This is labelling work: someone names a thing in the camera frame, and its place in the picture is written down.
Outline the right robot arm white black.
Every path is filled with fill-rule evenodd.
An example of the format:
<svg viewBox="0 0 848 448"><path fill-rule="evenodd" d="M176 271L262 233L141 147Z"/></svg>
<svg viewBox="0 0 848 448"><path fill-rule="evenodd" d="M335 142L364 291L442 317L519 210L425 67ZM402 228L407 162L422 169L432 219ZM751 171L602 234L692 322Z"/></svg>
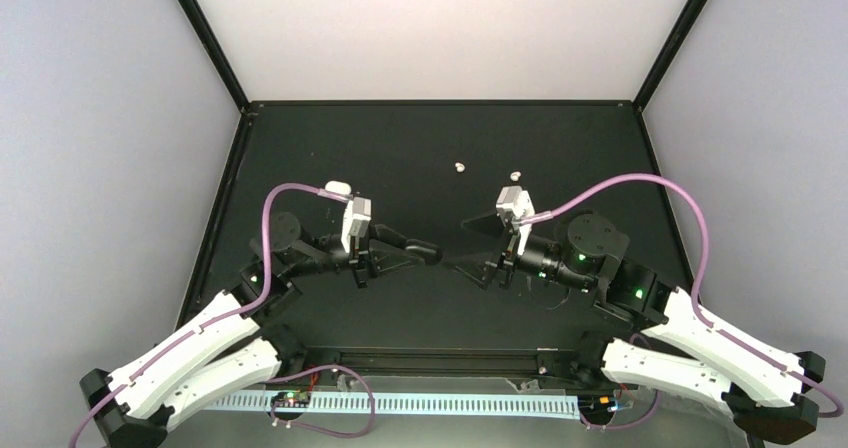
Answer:
<svg viewBox="0 0 848 448"><path fill-rule="evenodd" d="M669 354L656 352L627 337L586 332L566 360L566 374L578 384L596 392L642 385L685 397L775 444L792 444L816 430L819 408L807 393L822 380L825 360L811 351L770 347L711 318L687 291L627 259L628 237L603 216L577 213L561 221L550 239L532 234L508 214L480 215L463 227L497 241L487 261L451 263L478 287L508 288L521 274L579 291L605 319L673 347Z"/></svg>

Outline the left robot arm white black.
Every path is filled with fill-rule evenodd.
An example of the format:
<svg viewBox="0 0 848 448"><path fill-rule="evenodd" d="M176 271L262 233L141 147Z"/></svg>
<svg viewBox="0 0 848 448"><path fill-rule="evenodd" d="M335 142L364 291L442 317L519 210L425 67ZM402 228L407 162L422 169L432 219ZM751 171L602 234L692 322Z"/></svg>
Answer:
<svg viewBox="0 0 848 448"><path fill-rule="evenodd" d="M355 284L416 266L442 250L383 225L363 222L348 247L339 234L314 237L289 212L270 218L271 276L262 260L241 273L189 322L135 361L80 381L92 422L109 447L158 447L211 403L253 384L299 371L306 348L283 322L301 297L295 280L349 271Z"/></svg>

